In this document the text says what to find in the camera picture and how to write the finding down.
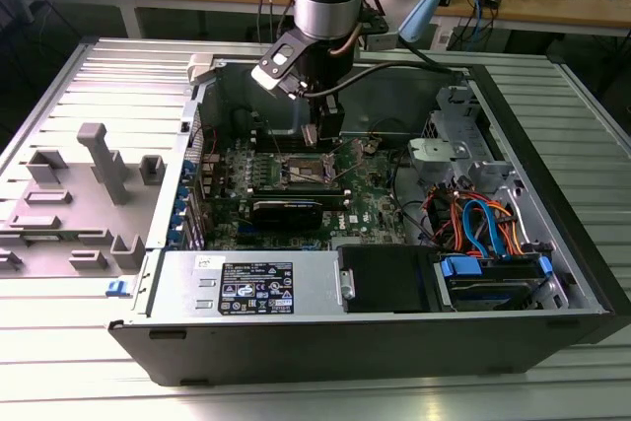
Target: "label sticker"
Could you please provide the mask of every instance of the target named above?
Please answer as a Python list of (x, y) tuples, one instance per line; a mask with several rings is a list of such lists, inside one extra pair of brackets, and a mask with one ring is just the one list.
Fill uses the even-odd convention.
[(219, 270), (226, 261), (224, 255), (197, 255), (195, 257), (195, 270)]
[(291, 262), (224, 263), (219, 313), (291, 315), (295, 300), (293, 273)]

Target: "table leg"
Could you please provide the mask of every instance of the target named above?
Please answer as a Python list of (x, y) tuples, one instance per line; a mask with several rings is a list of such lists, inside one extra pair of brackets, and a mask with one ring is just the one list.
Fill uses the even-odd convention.
[(439, 17), (430, 49), (445, 51), (450, 44), (454, 28), (460, 25), (460, 17)]
[(206, 12), (202, 10), (197, 11), (197, 25), (199, 26), (199, 37), (202, 39), (207, 39), (208, 22), (206, 21)]
[(31, 2), (27, 2), (26, 0), (4, 0), (4, 3), (23, 23), (32, 24), (35, 21), (35, 17), (29, 8)]
[(118, 6), (120, 9), (120, 16), (125, 24), (127, 30), (127, 37), (129, 38), (142, 38), (144, 37), (142, 31), (142, 24), (136, 11), (136, 6), (133, 3), (123, 3)]

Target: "metal bracket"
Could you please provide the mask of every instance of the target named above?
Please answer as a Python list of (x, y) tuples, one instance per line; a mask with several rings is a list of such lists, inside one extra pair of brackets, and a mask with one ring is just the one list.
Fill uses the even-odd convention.
[(285, 32), (260, 58), (251, 72), (252, 78), (271, 91), (289, 73), (305, 50), (316, 42), (317, 39), (304, 36), (298, 29)]
[(353, 270), (341, 270), (339, 272), (339, 285), (342, 291), (342, 298), (352, 300), (355, 298), (355, 281), (353, 280)]

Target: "blue latch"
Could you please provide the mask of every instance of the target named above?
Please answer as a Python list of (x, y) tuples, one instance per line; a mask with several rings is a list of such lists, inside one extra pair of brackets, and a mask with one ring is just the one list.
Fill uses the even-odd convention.
[(107, 285), (107, 290), (105, 291), (105, 295), (108, 297), (129, 296), (129, 292), (127, 291), (127, 282), (123, 280), (110, 281), (109, 284)]
[(181, 166), (181, 171), (185, 175), (189, 175), (189, 174), (194, 174), (196, 168), (197, 166), (195, 166), (193, 162), (191, 162), (190, 160), (184, 160)]
[(177, 187), (177, 197), (187, 197), (190, 192), (185, 186)]
[(178, 214), (173, 214), (171, 216), (171, 225), (176, 227), (178, 225), (180, 225), (182, 222), (184, 222), (184, 220), (181, 218), (181, 216), (178, 216)]
[(181, 231), (176, 231), (175, 229), (167, 230), (167, 239), (170, 241), (179, 241), (181, 238)]
[(482, 267), (474, 256), (452, 255), (441, 262), (445, 278), (454, 275), (481, 275)]
[(539, 257), (539, 265), (541, 265), (541, 269), (543, 270), (543, 273), (545, 273), (545, 276), (550, 276), (552, 273), (554, 273), (552, 263), (550, 263), (550, 259), (547, 256)]

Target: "metal table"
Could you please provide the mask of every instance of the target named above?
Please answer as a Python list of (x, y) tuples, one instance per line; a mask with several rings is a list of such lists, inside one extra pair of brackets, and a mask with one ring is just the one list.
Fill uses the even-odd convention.
[[(6, 219), (12, 196), (30, 178), (23, 163), (35, 149), (54, 146), (62, 154), (80, 158), (78, 145), (64, 145), (74, 140), (84, 117), (106, 114), (105, 124), (117, 134), (117, 146), (124, 150), (128, 163), (146, 149), (167, 151), (173, 133), (169, 124), (177, 124), (177, 112), (190, 94), (186, 79), (190, 55), (237, 49), (256, 55), (264, 48), (127, 39), (81, 44), (0, 156), (0, 220)], [(392, 59), (410, 57), (399, 51), (384, 54)], [(566, 66), (539, 56), (431, 56), (488, 67), (631, 296), (629, 137)], [(133, 140), (140, 133), (148, 135), (142, 149)], [(157, 386), (103, 328), (111, 315), (129, 304), (129, 300), (105, 298), (108, 281), (0, 280), (3, 419), (11, 415), (111, 419), (121, 414), (182, 420), (631, 417), (630, 328), (599, 345), (559, 352), (522, 375), (217, 388)]]

